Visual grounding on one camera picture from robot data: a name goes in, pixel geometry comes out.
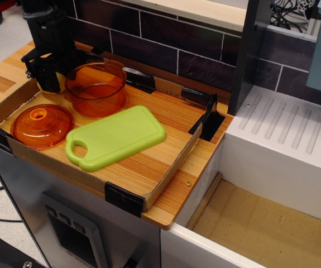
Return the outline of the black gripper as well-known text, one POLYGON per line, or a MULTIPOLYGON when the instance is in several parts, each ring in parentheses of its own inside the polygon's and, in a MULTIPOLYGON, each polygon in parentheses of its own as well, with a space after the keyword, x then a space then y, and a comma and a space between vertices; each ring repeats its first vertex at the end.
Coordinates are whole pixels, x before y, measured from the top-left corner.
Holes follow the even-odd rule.
POLYGON ((21 1, 35 48, 22 57, 26 74, 44 92, 61 92, 56 72, 68 75, 78 66, 66 12, 54 1, 21 1))

